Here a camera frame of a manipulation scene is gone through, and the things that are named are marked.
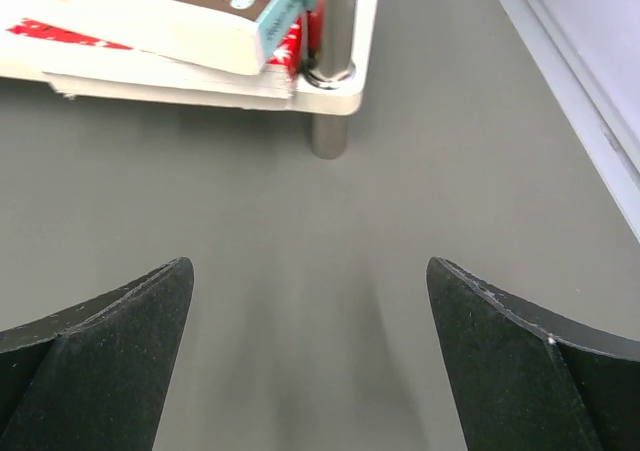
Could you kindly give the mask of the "yellow brown paperback book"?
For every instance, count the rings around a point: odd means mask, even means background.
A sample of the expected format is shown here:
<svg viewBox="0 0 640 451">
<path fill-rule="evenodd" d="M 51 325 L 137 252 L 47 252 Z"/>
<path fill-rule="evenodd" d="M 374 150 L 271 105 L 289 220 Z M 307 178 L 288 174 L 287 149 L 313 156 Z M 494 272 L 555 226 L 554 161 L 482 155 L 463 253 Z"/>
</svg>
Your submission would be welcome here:
<svg viewBox="0 0 640 451">
<path fill-rule="evenodd" d="M 259 74 L 317 0 L 1 0 L 24 16 L 167 58 Z"/>
</svg>

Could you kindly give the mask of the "red comic cover book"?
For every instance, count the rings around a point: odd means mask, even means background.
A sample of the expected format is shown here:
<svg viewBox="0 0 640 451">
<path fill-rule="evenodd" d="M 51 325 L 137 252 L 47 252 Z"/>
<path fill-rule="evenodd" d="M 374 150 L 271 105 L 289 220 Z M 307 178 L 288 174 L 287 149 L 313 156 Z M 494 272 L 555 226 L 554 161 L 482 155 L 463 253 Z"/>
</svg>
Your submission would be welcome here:
<svg viewBox="0 0 640 451">
<path fill-rule="evenodd" d="M 1 32 L 1 76 L 48 83 L 43 74 L 54 73 L 182 89 L 239 85 L 290 88 L 293 92 L 305 44 L 305 23 L 303 17 L 294 22 L 259 74 L 243 76 L 179 62 L 24 18 Z"/>
</svg>

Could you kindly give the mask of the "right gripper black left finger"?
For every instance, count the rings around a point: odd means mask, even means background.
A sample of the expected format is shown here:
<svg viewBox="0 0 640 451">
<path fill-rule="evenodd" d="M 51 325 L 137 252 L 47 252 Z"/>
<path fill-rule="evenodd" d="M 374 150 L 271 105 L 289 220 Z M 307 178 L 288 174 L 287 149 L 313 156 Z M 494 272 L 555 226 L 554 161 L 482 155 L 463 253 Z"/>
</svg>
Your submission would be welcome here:
<svg viewBox="0 0 640 451">
<path fill-rule="evenodd" d="M 193 289 L 180 257 L 2 331 L 2 449 L 152 449 Z"/>
</svg>

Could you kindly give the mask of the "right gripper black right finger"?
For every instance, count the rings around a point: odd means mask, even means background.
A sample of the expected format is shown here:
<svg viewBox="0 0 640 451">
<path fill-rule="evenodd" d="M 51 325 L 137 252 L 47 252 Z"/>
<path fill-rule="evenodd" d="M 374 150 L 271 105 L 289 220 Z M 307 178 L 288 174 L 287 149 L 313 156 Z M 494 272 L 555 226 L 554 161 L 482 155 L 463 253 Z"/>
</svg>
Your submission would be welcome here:
<svg viewBox="0 0 640 451">
<path fill-rule="evenodd" d="M 430 259 L 426 285 L 470 450 L 636 450 L 639 344 Z"/>
</svg>

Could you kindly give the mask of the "red white book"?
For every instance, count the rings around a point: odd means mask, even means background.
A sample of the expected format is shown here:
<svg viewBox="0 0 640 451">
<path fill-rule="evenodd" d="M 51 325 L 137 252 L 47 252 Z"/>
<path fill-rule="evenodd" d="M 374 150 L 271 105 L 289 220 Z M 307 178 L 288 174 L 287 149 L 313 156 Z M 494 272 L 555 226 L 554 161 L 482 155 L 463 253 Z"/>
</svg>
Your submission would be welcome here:
<svg viewBox="0 0 640 451">
<path fill-rule="evenodd" d="M 204 90 L 111 82 L 54 73 L 43 77 L 58 94 L 72 97 L 94 97 L 194 106 L 238 108 L 245 110 L 289 110 L 294 104 L 290 88 L 273 89 L 259 86 L 214 85 Z"/>
</svg>

